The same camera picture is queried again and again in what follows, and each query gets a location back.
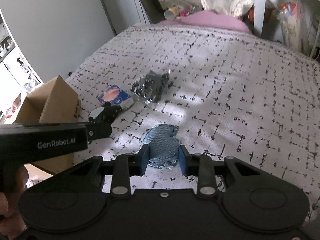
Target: pink cloth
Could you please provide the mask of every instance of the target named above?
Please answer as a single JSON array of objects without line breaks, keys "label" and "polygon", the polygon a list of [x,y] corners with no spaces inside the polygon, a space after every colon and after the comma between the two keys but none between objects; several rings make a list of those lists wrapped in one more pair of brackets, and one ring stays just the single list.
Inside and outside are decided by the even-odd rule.
[{"label": "pink cloth", "polygon": [[158,25],[192,25],[199,27],[213,27],[220,29],[227,29],[232,31],[239,31],[245,33],[251,33],[247,25],[234,18],[227,15],[219,15],[210,11],[201,11],[192,14],[187,17],[181,17],[173,21],[162,21]]}]

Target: screw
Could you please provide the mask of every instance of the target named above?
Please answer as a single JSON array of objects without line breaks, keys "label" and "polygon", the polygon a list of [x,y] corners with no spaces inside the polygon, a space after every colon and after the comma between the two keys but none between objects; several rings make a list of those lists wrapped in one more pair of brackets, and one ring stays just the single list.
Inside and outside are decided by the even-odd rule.
[{"label": "screw", "polygon": [[123,195],[128,192],[128,189],[126,187],[114,187],[112,192],[117,195]]},{"label": "screw", "polygon": [[169,193],[167,192],[161,192],[160,197],[169,197]]},{"label": "screw", "polygon": [[202,187],[200,192],[204,195],[212,195],[216,192],[216,190],[213,187]]}]

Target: human hand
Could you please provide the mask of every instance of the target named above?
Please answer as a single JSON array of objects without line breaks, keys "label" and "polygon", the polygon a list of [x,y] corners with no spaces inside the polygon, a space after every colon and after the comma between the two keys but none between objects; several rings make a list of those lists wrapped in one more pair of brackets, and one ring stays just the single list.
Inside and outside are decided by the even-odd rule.
[{"label": "human hand", "polygon": [[6,195],[0,192],[0,215],[4,216],[4,219],[0,221],[0,233],[10,240],[26,229],[19,214],[18,201],[20,195],[27,189],[28,177],[27,169],[21,166],[16,174],[15,192]]}]

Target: white patterned tablecloth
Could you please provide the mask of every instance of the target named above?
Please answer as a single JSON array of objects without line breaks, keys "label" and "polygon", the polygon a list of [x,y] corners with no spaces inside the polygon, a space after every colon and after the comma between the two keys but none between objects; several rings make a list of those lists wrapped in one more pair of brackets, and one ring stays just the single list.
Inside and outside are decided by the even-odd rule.
[{"label": "white patterned tablecloth", "polygon": [[[289,181],[308,195],[308,219],[320,217],[319,64],[281,44],[249,34],[190,26],[130,27],[67,79],[82,101],[81,120],[100,106],[109,85],[129,91],[150,70],[171,70],[155,107],[136,102],[113,123],[110,138],[75,155],[113,160],[138,151],[146,131],[160,123],[180,127],[190,153],[214,160],[235,156]],[[133,188],[196,188],[197,179],[147,169]],[[105,191],[110,188],[106,179]]]}]

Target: open cardboard box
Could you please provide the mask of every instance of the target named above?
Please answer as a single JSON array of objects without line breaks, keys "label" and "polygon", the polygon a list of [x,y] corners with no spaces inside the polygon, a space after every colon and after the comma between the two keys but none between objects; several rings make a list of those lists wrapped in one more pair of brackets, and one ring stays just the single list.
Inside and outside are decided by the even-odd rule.
[{"label": "open cardboard box", "polygon": [[[78,94],[60,77],[56,77],[27,95],[14,123],[77,122],[81,110]],[[55,175],[73,166],[74,154],[32,163]]]}]

